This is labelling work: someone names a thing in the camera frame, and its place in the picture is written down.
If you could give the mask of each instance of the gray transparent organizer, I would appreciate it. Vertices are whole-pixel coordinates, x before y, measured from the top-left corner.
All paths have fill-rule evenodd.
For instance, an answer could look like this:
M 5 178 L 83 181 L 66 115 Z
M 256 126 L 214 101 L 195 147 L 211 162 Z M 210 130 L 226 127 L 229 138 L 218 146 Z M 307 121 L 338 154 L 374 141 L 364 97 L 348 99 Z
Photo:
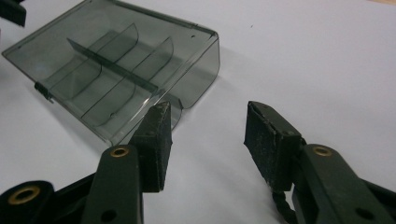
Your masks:
M 110 0 L 82 2 L 3 54 L 109 145 L 162 101 L 175 126 L 219 71 L 216 32 Z

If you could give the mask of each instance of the brass ring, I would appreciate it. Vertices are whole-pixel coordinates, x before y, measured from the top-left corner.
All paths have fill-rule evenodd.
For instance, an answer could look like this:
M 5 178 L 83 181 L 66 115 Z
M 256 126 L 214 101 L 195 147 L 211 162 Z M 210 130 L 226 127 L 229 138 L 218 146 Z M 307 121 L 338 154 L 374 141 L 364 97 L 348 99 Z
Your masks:
M 32 201 L 40 193 L 38 186 L 26 186 L 18 189 L 8 198 L 8 203 L 12 205 L 18 205 Z
M 331 156 L 332 152 L 326 147 L 314 147 L 314 152 L 319 156 Z
M 128 153 L 129 153 L 129 149 L 128 148 L 117 147 L 117 148 L 114 148 L 113 150 L 111 150 L 110 156 L 118 158 L 118 157 L 123 157 L 123 156 L 125 156 Z

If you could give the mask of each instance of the white surface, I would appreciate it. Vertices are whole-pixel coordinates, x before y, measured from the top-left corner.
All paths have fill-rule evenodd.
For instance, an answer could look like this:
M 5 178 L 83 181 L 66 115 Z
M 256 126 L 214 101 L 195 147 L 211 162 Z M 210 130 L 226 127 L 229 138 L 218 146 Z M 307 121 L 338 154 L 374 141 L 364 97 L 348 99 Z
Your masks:
M 24 29 L 0 20 L 0 50 L 77 0 L 29 0 Z M 249 100 L 271 105 L 308 143 L 338 150 L 362 178 L 396 191 L 396 7 L 363 0 L 129 1 L 219 32 L 212 87 L 173 131 L 165 190 L 146 223 L 280 223 L 243 145 Z M 56 189 L 95 171 L 106 145 L 0 59 L 0 191 Z

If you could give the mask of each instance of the transparent plastic container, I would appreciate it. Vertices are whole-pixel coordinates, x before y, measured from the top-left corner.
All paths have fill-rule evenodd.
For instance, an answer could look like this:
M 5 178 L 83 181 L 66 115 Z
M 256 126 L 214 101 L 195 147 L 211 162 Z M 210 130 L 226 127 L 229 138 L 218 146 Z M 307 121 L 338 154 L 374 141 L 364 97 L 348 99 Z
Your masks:
M 109 145 L 147 110 L 172 104 L 172 125 L 219 71 L 216 32 L 141 7 L 87 0 L 3 52 Z

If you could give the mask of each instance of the black object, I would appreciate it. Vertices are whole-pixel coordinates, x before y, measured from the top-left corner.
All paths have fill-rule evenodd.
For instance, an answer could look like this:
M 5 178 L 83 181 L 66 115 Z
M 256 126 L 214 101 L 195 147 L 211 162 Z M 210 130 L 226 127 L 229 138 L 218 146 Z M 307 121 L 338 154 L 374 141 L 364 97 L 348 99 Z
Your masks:
M 245 145 L 289 223 L 395 223 L 396 194 L 359 179 L 340 154 L 307 145 L 271 106 L 247 105 Z M 294 213 L 284 192 L 294 184 Z
M 23 0 L 0 0 L 0 17 L 24 26 L 26 9 L 20 6 Z
M 167 102 L 151 107 L 130 145 L 102 154 L 96 174 L 56 192 L 49 182 L 31 181 L 3 193 L 0 223 L 143 223 L 142 192 L 164 186 L 170 108 Z

